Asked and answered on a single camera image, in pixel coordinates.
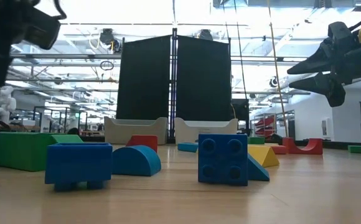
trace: blue toy block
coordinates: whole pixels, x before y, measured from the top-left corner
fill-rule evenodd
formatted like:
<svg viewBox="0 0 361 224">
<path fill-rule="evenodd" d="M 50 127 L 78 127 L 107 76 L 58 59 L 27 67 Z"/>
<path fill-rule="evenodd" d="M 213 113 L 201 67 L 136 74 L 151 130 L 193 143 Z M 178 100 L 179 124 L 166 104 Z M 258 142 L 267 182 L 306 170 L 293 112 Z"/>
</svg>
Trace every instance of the blue toy block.
<svg viewBox="0 0 361 224">
<path fill-rule="evenodd" d="M 247 135 L 199 135 L 199 182 L 247 186 L 247 162 Z"/>
<path fill-rule="evenodd" d="M 59 143 L 48 146 L 45 184 L 55 184 L 56 191 L 72 190 L 79 182 L 88 189 L 103 188 L 111 179 L 109 143 Z"/>
<path fill-rule="evenodd" d="M 269 173 L 251 155 L 248 155 L 248 180 L 269 181 Z"/>
<path fill-rule="evenodd" d="M 127 146 L 113 152 L 112 174 L 150 177 L 160 170 L 160 157 L 150 147 Z"/>
<path fill-rule="evenodd" d="M 197 152 L 197 148 L 199 147 L 198 143 L 179 143 L 178 150 L 185 152 Z"/>
</svg>

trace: yellow triangular block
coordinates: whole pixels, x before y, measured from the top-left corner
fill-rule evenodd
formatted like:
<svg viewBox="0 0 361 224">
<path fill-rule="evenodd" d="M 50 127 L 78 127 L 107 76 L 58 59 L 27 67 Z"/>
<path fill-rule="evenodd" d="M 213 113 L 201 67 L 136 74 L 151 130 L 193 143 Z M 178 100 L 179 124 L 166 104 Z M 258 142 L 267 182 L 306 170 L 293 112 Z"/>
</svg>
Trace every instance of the yellow triangular block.
<svg viewBox="0 0 361 224">
<path fill-rule="evenodd" d="M 249 145 L 248 153 L 263 167 L 279 165 L 279 160 L 270 146 Z"/>
</svg>

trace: red arch block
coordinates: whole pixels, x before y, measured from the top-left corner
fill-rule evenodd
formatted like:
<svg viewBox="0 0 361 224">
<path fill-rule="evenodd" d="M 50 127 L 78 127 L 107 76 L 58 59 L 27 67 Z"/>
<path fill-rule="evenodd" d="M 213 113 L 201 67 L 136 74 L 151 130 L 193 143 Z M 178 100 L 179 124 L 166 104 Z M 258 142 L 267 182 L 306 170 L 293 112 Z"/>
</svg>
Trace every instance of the red arch block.
<svg viewBox="0 0 361 224">
<path fill-rule="evenodd" d="M 134 134 L 126 146 L 147 146 L 157 152 L 158 137 L 153 135 Z"/>
<path fill-rule="evenodd" d="M 283 138 L 283 145 L 290 154 L 323 155 L 323 139 L 309 139 L 307 146 L 298 148 L 293 138 Z"/>
<path fill-rule="evenodd" d="M 270 146 L 275 154 L 287 154 L 288 150 L 286 146 Z"/>
</svg>

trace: black partition panel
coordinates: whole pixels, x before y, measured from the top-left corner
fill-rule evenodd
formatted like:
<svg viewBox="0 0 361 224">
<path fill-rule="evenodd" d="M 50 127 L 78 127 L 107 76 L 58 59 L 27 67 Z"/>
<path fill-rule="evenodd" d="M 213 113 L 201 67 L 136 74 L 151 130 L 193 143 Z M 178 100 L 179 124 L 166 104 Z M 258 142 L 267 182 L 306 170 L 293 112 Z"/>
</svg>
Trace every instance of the black partition panel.
<svg viewBox="0 0 361 224">
<path fill-rule="evenodd" d="M 228 44 L 178 36 L 176 116 L 229 121 L 231 98 Z"/>
<path fill-rule="evenodd" d="M 124 44 L 116 118 L 168 117 L 170 41 L 164 36 Z"/>
</svg>

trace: humanoid robot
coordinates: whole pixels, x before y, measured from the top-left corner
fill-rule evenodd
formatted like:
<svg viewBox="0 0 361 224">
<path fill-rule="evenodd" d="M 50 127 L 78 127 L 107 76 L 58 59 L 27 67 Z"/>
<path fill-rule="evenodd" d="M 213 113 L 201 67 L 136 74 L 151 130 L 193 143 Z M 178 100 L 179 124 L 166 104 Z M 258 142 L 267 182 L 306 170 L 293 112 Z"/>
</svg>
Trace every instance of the humanoid robot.
<svg viewBox="0 0 361 224">
<path fill-rule="evenodd" d="M 13 87 L 2 86 L 0 89 L 0 120 L 9 124 L 9 115 L 16 109 L 16 99 L 12 97 Z"/>
</svg>

